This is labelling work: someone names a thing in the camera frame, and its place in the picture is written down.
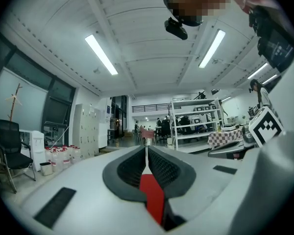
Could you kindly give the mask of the white tabletop appliance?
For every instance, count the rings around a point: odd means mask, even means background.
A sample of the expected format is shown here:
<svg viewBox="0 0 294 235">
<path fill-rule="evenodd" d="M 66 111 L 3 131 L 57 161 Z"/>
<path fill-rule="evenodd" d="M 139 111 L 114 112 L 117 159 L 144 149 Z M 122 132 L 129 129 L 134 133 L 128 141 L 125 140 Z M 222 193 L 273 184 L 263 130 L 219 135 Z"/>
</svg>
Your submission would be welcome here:
<svg viewBox="0 0 294 235">
<path fill-rule="evenodd" d="M 224 126 L 221 128 L 222 131 L 234 131 L 234 130 L 237 130 L 237 129 L 240 129 L 241 126 L 240 125 L 231 125 L 231 126 Z"/>
</svg>

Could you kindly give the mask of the red white checkered cloth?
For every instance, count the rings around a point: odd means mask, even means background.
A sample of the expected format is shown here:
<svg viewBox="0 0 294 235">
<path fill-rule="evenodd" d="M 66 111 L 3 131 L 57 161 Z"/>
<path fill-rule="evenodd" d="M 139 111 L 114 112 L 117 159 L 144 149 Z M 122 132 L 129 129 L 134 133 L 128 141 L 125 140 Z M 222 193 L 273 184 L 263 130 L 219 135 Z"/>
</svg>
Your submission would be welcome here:
<svg viewBox="0 0 294 235">
<path fill-rule="evenodd" d="M 212 132 L 208 136 L 208 144 L 211 149 L 237 141 L 243 138 L 242 128 L 231 131 Z"/>
</svg>

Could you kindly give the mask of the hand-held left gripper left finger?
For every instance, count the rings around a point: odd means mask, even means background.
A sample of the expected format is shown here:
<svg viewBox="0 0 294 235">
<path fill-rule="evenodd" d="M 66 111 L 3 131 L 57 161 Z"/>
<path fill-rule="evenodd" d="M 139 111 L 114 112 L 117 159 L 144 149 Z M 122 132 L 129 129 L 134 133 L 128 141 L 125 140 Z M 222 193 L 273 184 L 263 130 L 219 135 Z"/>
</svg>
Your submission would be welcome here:
<svg viewBox="0 0 294 235">
<path fill-rule="evenodd" d="M 102 179 L 105 166 L 136 147 L 82 160 L 38 187 L 21 204 L 22 224 L 33 235 L 163 235 L 143 203 L 124 201 Z M 75 190 L 50 229 L 35 215 L 61 189 Z"/>
</svg>

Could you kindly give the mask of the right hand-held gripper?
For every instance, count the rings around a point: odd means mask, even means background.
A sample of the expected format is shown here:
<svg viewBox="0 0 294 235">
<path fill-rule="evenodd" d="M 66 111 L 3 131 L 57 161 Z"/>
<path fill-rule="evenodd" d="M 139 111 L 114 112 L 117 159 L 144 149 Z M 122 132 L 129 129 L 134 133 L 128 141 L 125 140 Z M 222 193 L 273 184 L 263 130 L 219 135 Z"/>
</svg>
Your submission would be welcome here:
<svg viewBox="0 0 294 235">
<path fill-rule="evenodd" d="M 233 141 L 218 146 L 208 152 L 208 157 L 241 160 L 254 147 L 262 147 L 272 138 L 284 133 L 284 128 L 273 111 L 265 106 L 242 128 L 243 142 Z"/>
</svg>

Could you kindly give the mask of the white shelf rack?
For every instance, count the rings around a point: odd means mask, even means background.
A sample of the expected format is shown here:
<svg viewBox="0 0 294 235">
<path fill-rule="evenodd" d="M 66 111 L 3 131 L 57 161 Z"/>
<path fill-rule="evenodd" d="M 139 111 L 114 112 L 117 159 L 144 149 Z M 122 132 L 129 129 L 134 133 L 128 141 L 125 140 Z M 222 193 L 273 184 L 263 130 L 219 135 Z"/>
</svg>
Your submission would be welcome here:
<svg viewBox="0 0 294 235">
<path fill-rule="evenodd" d="M 214 111 L 193 111 L 194 107 L 215 105 Z M 172 143 L 175 150 L 184 153 L 199 153 L 211 149 L 208 136 L 218 130 L 221 122 L 219 100 L 204 99 L 172 99 L 169 106 Z"/>
</svg>

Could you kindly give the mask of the dark glass door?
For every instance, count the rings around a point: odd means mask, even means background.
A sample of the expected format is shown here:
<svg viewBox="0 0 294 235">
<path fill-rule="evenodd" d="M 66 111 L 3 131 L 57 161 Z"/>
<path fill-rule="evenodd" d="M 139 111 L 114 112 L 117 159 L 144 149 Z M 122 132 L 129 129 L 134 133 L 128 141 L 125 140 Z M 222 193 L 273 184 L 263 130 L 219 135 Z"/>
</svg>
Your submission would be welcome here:
<svg viewBox="0 0 294 235">
<path fill-rule="evenodd" d="M 123 138 L 127 130 L 128 96 L 114 96 L 111 99 L 110 125 L 114 129 L 115 139 Z"/>
</svg>

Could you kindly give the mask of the large dark framed window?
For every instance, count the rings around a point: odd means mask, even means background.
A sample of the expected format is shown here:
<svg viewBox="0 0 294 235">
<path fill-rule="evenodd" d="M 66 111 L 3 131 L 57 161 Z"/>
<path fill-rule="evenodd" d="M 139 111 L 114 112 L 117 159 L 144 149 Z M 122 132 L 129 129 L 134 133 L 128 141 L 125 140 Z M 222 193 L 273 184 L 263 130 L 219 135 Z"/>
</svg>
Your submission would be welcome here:
<svg viewBox="0 0 294 235">
<path fill-rule="evenodd" d="M 9 120 L 15 93 L 22 103 L 15 105 L 12 121 L 25 132 L 40 131 L 45 145 L 69 144 L 69 123 L 75 88 L 41 67 L 0 33 L 0 119 Z"/>
</svg>

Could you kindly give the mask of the black mezzanine railing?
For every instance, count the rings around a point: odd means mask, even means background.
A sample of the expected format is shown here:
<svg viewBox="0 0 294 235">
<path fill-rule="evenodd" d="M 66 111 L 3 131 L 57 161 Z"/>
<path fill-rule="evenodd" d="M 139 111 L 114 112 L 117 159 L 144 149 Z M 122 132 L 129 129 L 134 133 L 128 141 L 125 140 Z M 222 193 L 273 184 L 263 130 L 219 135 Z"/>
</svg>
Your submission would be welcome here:
<svg viewBox="0 0 294 235">
<path fill-rule="evenodd" d="M 132 106 L 133 113 L 151 112 L 151 111 L 165 111 L 169 109 L 168 103 L 163 104 L 149 104 L 149 105 L 136 105 Z"/>
</svg>

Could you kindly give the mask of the row of white shelf devices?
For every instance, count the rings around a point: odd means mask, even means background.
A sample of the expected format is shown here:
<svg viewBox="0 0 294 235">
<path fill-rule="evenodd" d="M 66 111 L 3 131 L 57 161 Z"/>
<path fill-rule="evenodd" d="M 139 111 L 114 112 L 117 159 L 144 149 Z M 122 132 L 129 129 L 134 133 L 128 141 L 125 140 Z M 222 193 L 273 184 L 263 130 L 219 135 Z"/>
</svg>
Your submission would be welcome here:
<svg viewBox="0 0 294 235">
<path fill-rule="evenodd" d="M 215 105 L 203 105 L 194 107 L 193 111 L 200 112 L 200 111 L 214 111 L 217 110 Z"/>
</svg>

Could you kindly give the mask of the wooden coat rack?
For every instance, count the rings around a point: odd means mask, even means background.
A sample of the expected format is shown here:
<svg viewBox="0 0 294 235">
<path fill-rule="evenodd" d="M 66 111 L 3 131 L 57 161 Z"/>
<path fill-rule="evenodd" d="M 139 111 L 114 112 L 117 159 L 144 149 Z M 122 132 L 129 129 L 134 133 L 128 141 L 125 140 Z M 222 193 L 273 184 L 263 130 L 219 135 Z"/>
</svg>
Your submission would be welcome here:
<svg viewBox="0 0 294 235">
<path fill-rule="evenodd" d="M 21 86 L 21 84 L 19 83 L 18 86 L 17 86 L 17 88 L 16 88 L 15 93 L 12 94 L 11 97 L 5 99 L 6 101 L 11 101 L 11 102 L 12 102 L 12 106 L 11 106 L 10 114 L 7 115 L 9 121 L 12 121 L 15 105 L 16 105 L 16 104 L 19 104 L 19 105 L 22 106 L 22 103 L 21 103 L 21 102 L 18 100 L 18 98 L 17 98 L 18 92 L 19 92 L 19 90 L 20 90 L 21 88 L 22 88 L 22 86 Z"/>
</svg>

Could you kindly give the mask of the black chest recorder box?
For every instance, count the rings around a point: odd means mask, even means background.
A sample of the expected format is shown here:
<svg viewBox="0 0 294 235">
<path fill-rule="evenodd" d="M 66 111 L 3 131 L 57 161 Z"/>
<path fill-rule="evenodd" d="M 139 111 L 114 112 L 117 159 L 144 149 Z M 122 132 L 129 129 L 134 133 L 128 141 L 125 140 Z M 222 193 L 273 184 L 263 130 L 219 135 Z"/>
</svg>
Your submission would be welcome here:
<svg viewBox="0 0 294 235">
<path fill-rule="evenodd" d="M 294 38 L 260 6 L 249 10 L 249 26 L 259 38 L 259 56 L 280 73 L 285 71 L 294 60 Z"/>
</svg>

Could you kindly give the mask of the long ceiling light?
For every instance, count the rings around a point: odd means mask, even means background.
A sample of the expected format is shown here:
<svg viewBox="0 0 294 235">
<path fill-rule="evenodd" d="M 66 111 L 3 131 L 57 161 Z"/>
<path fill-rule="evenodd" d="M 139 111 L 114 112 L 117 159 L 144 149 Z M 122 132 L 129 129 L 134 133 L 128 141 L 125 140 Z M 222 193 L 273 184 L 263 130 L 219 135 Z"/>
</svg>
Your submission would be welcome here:
<svg viewBox="0 0 294 235">
<path fill-rule="evenodd" d="M 265 80 L 262 85 L 265 85 L 267 83 L 269 83 L 270 81 L 274 80 L 278 75 L 274 74 L 273 76 L 271 76 L 270 78 L 268 78 L 267 80 Z"/>
<path fill-rule="evenodd" d="M 217 51 L 217 49 L 219 48 L 221 42 L 223 41 L 224 37 L 225 37 L 226 33 L 222 30 L 218 30 L 212 43 L 210 44 L 208 50 L 206 51 L 203 59 L 201 60 L 200 64 L 198 65 L 198 67 L 200 69 L 204 69 L 207 64 L 209 63 L 209 61 L 211 60 L 211 58 L 213 57 L 213 55 L 215 54 L 215 52 Z"/>
<path fill-rule="evenodd" d="M 265 67 L 267 67 L 269 64 L 268 63 L 264 63 L 260 68 L 258 68 L 256 71 L 254 71 L 251 75 L 249 75 L 247 78 L 248 80 L 250 80 L 251 78 L 253 78 L 255 75 L 257 75 L 260 71 L 262 71 Z"/>
<path fill-rule="evenodd" d="M 106 67 L 106 69 L 110 72 L 111 75 L 117 75 L 118 72 L 99 45 L 98 41 L 93 35 L 89 35 L 85 38 L 86 43 L 92 49 L 92 51 L 96 54 L 102 64 Z"/>
</svg>

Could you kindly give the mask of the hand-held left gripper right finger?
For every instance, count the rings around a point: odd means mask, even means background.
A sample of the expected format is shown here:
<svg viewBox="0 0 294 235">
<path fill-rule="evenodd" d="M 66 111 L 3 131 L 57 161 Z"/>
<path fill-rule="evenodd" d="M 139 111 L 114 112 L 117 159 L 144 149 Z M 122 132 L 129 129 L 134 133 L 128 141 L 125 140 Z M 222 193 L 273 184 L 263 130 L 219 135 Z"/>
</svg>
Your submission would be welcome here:
<svg viewBox="0 0 294 235">
<path fill-rule="evenodd" d="M 232 180 L 241 163 L 148 147 L 148 167 L 164 193 L 161 225 L 172 230 L 200 215 Z"/>
</svg>

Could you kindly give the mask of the black mesh chair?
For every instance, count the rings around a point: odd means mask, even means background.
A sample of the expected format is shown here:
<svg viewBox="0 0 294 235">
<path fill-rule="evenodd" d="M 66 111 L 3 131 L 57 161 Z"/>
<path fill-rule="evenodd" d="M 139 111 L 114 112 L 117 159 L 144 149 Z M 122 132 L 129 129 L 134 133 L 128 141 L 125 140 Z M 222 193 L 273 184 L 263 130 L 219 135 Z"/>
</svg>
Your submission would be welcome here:
<svg viewBox="0 0 294 235">
<path fill-rule="evenodd" d="M 10 170 L 21 170 L 31 168 L 33 176 L 29 176 L 36 181 L 31 155 L 26 156 L 21 153 L 22 146 L 31 151 L 30 145 L 21 140 L 19 124 L 0 119 L 0 149 L 3 153 L 3 162 L 11 178 Z"/>
</svg>

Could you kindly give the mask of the white water dispenser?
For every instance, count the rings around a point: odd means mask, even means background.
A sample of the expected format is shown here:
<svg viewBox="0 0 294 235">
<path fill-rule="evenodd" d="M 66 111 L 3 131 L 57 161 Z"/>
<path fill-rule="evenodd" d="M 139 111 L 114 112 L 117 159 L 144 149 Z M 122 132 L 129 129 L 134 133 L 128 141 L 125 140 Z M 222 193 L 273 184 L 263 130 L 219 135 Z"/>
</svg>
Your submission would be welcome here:
<svg viewBox="0 0 294 235">
<path fill-rule="evenodd" d="M 34 169 L 40 171 L 40 164 L 46 162 L 44 134 L 39 131 L 31 131 L 29 145 Z"/>
</svg>

